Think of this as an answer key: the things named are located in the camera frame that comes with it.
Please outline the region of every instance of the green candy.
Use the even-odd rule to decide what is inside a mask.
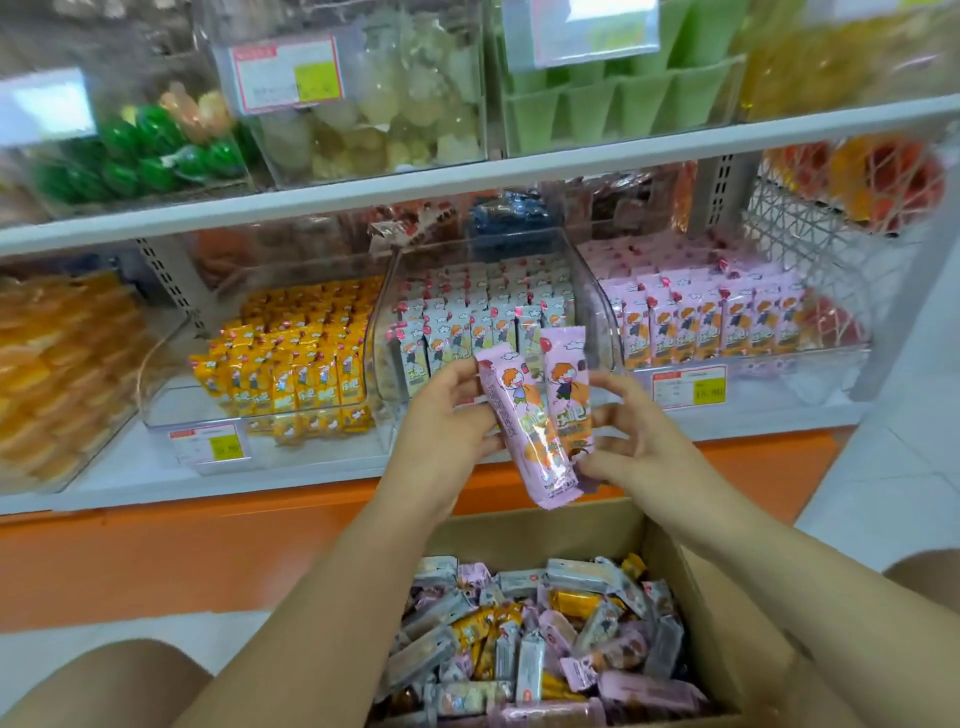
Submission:
[[[63,164],[38,164],[34,167],[34,180],[41,194],[59,203],[78,205],[84,201],[70,183],[66,166]]]
[[[143,184],[136,169],[128,164],[109,161],[104,165],[101,176],[107,186],[119,197],[132,198],[143,194]]]
[[[104,203],[113,198],[100,177],[86,167],[71,165],[67,167],[66,177],[70,180],[70,185],[88,202]]]
[[[243,153],[232,139],[217,139],[206,150],[206,160],[214,174],[225,180],[243,177]]]
[[[112,118],[102,124],[100,138],[114,159],[130,161],[143,152],[144,140],[140,130],[120,118]]]
[[[136,110],[136,128],[154,154],[172,155],[187,141],[180,127],[166,109],[158,106]]]
[[[182,180],[203,184],[210,177],[206,149],[191,144],[175,154],[174,173]]]
[[[173,192],[180,186],[173,170],[163,166],[163,162],[156,157],[141,159],[139,172],[140,179],[152,192]]]

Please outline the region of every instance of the acrylic display bin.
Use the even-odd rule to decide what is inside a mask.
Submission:
[[[17,150],[22,176],[52,217],[253,192],[252,142],[236,126],[200,53],[86,73],[97,133]]]
[[[666,56],[652,54],[513,74],[503,38],[493,47],[510,157],[725,126],[745,63],[659,68]]]
[[[217,310],[205,311],[204,322],[219,328],[234,319],[253,291],[384,276],[389,262],[389,257],[351,255],[240,271],[221,286]],[[238,416],[235,410],[229,411],[229,404],[221,406],[211,397],[193,374],[188,357],[206,354],[209,340],[210,335],[187,316],[161,345],[147,353],[140,367],[140,416],[157,452],[169,465],[180,464],[202,475],[320,463],[333,470],[362,469],[366,458],[389,453],[389,441],[383,435],[389,434],[391,423],[382,419],[384,410],[372,373],[362,366],[369,358],[369,344],[362,345],[359,356],[353,357],[353,364],[361,368],[358,378],[365,392],[363,401],[281,414],[269,411],[268,405],[263,414]],[[354,428],[349,432],[344,422],[358,412],[366,423],[364,431]],[[312,428],[315,422],[324,427]]]
[[[404,283],[411,274],[443,266],[489,264],[508,258],[534,258],[537,255],[558,255],[569,267],[574,320],[568,320],[567,323],[569,326],[587,328],[585,351],[588,366],[592,370],[623,370],[623,355],[610,304],[583,258],[569,243],[563,231],[523,232],[424,246],[395,255],[380,298],[375,323],[372,322],[371,343],[368,345],[380,396],[386,408],[392,411],[394,421],[399,422],[410,399],[395,327],[400,320],[396,312],[401,302],[408,298],[403,292]]]
[[[279,187],[378,177],[487,158],[482,20],[476,0],[307,3],[267,27],[208,13],[231,107]],[[339,84],[276,107],[243,92],[236,52],[335,41]]]

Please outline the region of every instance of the forearm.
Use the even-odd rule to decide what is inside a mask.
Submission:
[[[378,496],[176,728],[359,728],[432,525]]]
[[[718,566],[873,728],[956,724],[960,616],[753,513]]]

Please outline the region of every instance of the yellow price sticker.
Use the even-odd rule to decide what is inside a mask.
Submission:
[[[723,404],[727,401],[727,379],[700,379],[693,382],[694,404]]]
[[[223,460],[240,460],[245,457],[243,446],[240,445],[240,438],[237,435],[211,437],[210,449],[213,451],[213,459],[218,463]]]
[[[339,99],[340,78],[337,76],[337,64],[333,61],[305,63],[294,68],[297,92],[302,104]]]

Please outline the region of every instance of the plastic wrapper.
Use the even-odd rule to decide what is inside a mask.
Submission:
[[[457,586],[457,559],[453,556],[424,556],[414,575],[415,587]]]
[[[457,621],[476,610],[476,605],[459,589],[415,612],[405,619],[400,629],[411,639],[418,640],[431,629]]]
[[[647,677],[669,678],[677,666],[683,645],[684,626],[675,617],[661,619],[646,665],[643,666],[643,674]]]
[[[633,703],[671,713],[696,715],[707,706],[707,697],[690,683],[660,680],[619,670],[600,675],[600,696],[618,703]]]
[[[520,641],[514,694],[517,705],[540,702],[546,650],[547,643],[540,630],[528,632]]]
[[[418,675],[445,664],[457,653],[458,644],[452,629],[438,627],[388,658],[375,701],[380,702],[412,684]]]
[[[583,491],[523,358],[509,346],[500,345],[477,354],[477,361],[484,394],[520,468],[527,493],[546,509],[576,500]]]
[[[505,705],[514,698],[509,682],[449,683],[437,691],[439,717],[481,716],[493,706]]]
[[[572,592],[593,592],[608,595],[620,588],[619,569],[610,561],[604,563],[550,559],[546,576],[552,589]]]
[[[489,713],[491,728],[587,728],[607,725],[603,703],[598,698],[587,702],[542,702],[516,705]]]
[[[583,631],[573,645],[574,656],[586,655],[596,645],[605,642],[616,634],[617,621],[623,610],[607,598],[602,598],[584,625]]]

